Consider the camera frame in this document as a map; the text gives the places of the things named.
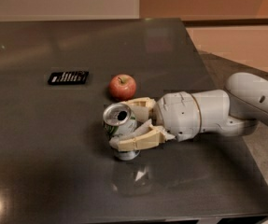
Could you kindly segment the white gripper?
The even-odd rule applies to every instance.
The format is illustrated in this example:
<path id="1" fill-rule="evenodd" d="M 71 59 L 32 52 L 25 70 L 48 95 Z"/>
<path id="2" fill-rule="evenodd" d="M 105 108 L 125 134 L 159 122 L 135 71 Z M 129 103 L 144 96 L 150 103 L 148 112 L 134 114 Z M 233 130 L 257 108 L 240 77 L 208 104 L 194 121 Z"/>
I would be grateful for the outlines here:
<path id="1" fill-rule="evenodd" d="M 144 123 L 132 133 L 109 140 L 117 151 L 150 149 L 175 137 L 181 142 L 192 139 L 200 131 L 200 109 L 193 96 L 184 91 L 167 93 L 157 103 L 149 97 L 124 103 L 132 109 L 136 119 Z M 159 126 L 152 124 L 153 109 Z"/>

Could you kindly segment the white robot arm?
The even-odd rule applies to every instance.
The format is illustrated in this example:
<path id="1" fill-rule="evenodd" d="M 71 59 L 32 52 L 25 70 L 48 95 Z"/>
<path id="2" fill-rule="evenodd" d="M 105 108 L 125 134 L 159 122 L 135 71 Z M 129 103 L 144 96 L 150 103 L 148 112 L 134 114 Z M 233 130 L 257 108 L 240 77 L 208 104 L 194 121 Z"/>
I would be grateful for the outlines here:
<path id="1" fill-rule="evenodd" d="M 121 102 L 142 123 L 126 133 L 112 133 L 109 144 L 120 152 L 149 149 L 171 139 L 185 141 L 199 133 L 238 136 L 268 126 L 268 81 L 250 73 L 228 77 L 222 90 L 167 93 Z"/>

